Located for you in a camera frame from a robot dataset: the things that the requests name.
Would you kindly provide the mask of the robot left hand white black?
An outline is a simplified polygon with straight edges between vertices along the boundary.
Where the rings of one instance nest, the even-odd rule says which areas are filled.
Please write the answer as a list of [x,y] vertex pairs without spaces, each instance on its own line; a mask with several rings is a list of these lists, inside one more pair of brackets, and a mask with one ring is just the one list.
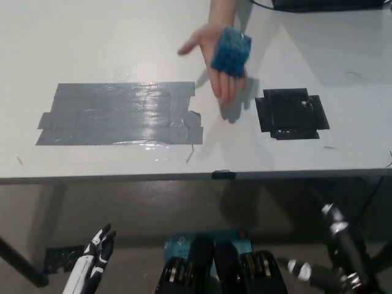
[[113,253],[115,231],[107,224],[92,238],[75,263],[63,294],[95,294]]

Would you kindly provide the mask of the person's bare hand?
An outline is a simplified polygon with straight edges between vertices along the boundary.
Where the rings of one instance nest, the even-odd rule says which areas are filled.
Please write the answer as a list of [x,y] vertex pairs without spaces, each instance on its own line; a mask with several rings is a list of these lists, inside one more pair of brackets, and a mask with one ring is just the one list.
[[220,72],[210,67],[215,46],[222,34],[224,27],[219,24],[207,23],[198,28],[190,38],[185,41],[177,54],[184,56],[189,54],[195,47],[199,47],[203,55],[207,73],[214,95],[225,103],[233,102],[236,89],[244,91],[246,86],[246,74],[243,70],[240,77],[233,77],[225,72]]

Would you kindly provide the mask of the robot right hand black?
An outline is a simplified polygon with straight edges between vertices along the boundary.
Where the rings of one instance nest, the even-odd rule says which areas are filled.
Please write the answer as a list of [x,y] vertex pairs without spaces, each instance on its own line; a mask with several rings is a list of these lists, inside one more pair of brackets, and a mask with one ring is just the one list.
[[366,247],[354,239],[337,206],[325,203],[321,212],[331,235],[328,253],[333,268],[284,257],[278,257],[277,262],[299,281],[325,293],[383,293]]

